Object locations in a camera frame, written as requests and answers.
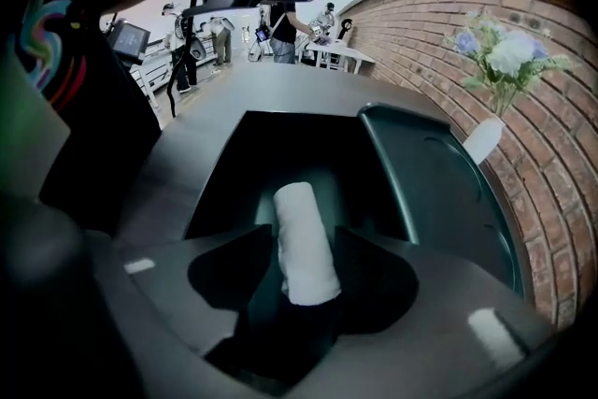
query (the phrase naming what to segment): person in black shirt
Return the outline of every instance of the person in black shirt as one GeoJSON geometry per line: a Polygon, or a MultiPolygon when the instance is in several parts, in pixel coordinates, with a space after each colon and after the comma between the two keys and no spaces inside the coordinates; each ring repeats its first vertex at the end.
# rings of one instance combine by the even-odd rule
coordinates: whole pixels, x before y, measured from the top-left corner
{"type": "MultiPolygon", "coordinates": [[[[40,199],[83,228],[109,234],[160,127],[104,39],[99,19],[142,1],[15,0],[14,15],[3,22],[0,71],[40,92],[70,129],[40,199]]],[[[34,121],[26,107],[15,109],[7,124],[17,128],[34,121]]],[[[9,153],[18,150],[8,146],[13,148],[9,153]]]]}
{"type": "Polygon", "coordinates": [[[274,62],[277,64],[295,63],[295,38],[297,30],[315,38],[312,30],[297,19],[295,3],[274,4],[270,10],[270,25],[274,27],[280,16],[285,15],[270,39],[270,47],[274,53],[274,62]]]}

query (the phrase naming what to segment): green leaf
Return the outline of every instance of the green leaf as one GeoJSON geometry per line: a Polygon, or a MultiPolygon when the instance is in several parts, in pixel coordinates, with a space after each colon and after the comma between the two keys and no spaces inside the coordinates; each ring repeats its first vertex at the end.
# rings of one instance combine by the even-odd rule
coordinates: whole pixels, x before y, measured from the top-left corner
{"type": "Polygon", "coordinates": [[[463,79],[463,86],[466,89],[477,89],[479,87],[483,87],[484,84],[479,81],[477,77],[467,77],[463,79]]]}

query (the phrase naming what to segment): black cloth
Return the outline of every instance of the black cloth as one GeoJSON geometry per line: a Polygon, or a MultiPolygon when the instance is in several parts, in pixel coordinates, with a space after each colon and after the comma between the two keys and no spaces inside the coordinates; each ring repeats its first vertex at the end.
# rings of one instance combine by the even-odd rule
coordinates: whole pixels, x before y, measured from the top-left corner
{"type": "MultiPolygon", "coordinates": [[[[294,2],[289,4],[274,4],[270,10],[270,26],[274,28],[278,22],[278,19],[280,19],[280,16],[287,12],[296,12],[294,2]]],[[[281,42],[294,44],[295,38],[297,37],[297,29],[291,25],[289,18],[285,17],[278,26],[277,30],[272,34],[272,37],[280,40],[281,42]]]]}
{"type": "MultiPolygon", "coordinates": [[[[172,52],[172,66],[173,68],[178,62],[178,59],[183,54],[185,46],[179,47],[172,52]]],[[[179,91],[186,90],[190,85],[197,85],[197,67],[195,57],[190,53],[185,57],[183,65],[177,73],[177,88],[179,91]]]]}
{"type": "Polygon", "coordinates": [[[82,227],[112,234],[124,195],[160,135],[139,87],[108,46],[99,16],[110,0],[31,0],[56,12],[43,25],[50,55],[27,44],[25,19],[15,54],[25,79],[43,92],[71,130],[40,199],[82,227]]]}

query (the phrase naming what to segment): white table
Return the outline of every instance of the white table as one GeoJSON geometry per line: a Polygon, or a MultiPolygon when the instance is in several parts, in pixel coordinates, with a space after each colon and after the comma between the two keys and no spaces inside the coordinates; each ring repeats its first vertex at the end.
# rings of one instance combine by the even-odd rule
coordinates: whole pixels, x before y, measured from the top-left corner
{"type": "MultiPolygon", "coordinates": [[[[318,45],[313,42],[310,42],[309,45],[307,45],[306,50],[314,50],[318,53],[318,58],[316,60],[317,68],[320,68],[321,58],[322,58],[323,53],[332,53],[334,55],[339,55],[340,56],[339,64],[343,65],[343,69],[345,70],[345,72],[347,72],[349,70],[347,59],[348,58],[355,59],[357,64],[355,65],[355,70],[353,72],[354,74],[359,73],[359,69],[362,66],[362,62],[370,62],[371,64],[376,63],[376,61],[372,57],[368,57],[367,55],[365,55],[364,53],[361,53],[360,51],[358,51],[356,49],[351,49],[350,47],[347,47],[347,45],[343,41],[333,42],[329,45],[318,45]]],[[[300,63],[301,63],[302,57],[303,57],[303,50],[299,50],[299,62],[300,63]]],[[[330,69],[330,66],[331,65],[330,65],[330,55],[329,55],[328,56],[328,68],[329,69],[330,69]]]]}

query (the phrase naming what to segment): person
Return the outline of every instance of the person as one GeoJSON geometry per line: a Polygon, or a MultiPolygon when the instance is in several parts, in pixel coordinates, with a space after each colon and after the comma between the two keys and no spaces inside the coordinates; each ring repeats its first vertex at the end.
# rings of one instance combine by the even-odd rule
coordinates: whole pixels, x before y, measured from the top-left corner
{"type": "MultiPolygon", "coordinates": [[[[142,1],[13,0],[13,15],[2,22],[3,80],[37,90],[70,130],[40,200],[83,228],[109,234],[161,130],[144,94],[107,44],[99,19],[142,1]]],[[[24,109],[20,112],[7,120],[31,120],[23,119],[24,109]]]]}
{"type": "Polygon", "coordinates": [[[335,26],[335,4],[329,2],[326,4],[326,9],[323,12],[320,12],[318,17],[316,18],[316,22],[320,25],[322,33],[324,35],[328,35],[330,29],[335,26]]]}
{"type": "Polygon", "coordinates": [[[277,64],[295,63],[295,38],[297,31],[303,32],[310,39],[316,35],[308,25],[297,19],[295,3],[274,4],[270,10],[270,26],[275,27],[281,16],[285,16],[270,39],[270,47],[274,53],[274,62],[277,64]]]}
{"type": "MultiPolygon", "coordinates": [[[[175,11],[173,4],[166,4],[162,9],[162,15],[165,15],[170,20],[170,29],[164,38],[164,46],[170,50],[172,55],[173,68],[177,64],[185,50],[185,37],[187,24],[192,22],[185,21],[180,17],[180,14],[175,11]]],[[[183,60],[185,68],[180,68],[177,75],[177,89],[179,93],[187,93],[191,91],[191,86],[197,85],[197,66],[195,58],[189,53],[185,55],[183,60]]]]}
{"type": "Polygon", "coordinates": [[[214,65],[229,64],[231,62],[231,31],[226,28],[222,17],[210,17],[209,26],[214,34],[214,51],[216,63],[214,65]]]}

